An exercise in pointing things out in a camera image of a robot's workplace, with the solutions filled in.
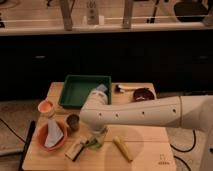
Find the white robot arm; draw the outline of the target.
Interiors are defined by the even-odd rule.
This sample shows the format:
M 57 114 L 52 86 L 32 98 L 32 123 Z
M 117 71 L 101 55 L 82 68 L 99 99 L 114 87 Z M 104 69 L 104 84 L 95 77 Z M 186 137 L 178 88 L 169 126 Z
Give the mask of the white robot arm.
M 213 95 L 175 96 L 108 105 L 105 93 L 93 90 L 80 110 L 80 119 L 95 133 L 106 125 L 181 127 L 206 133 L 200 171 L 213 171 Z

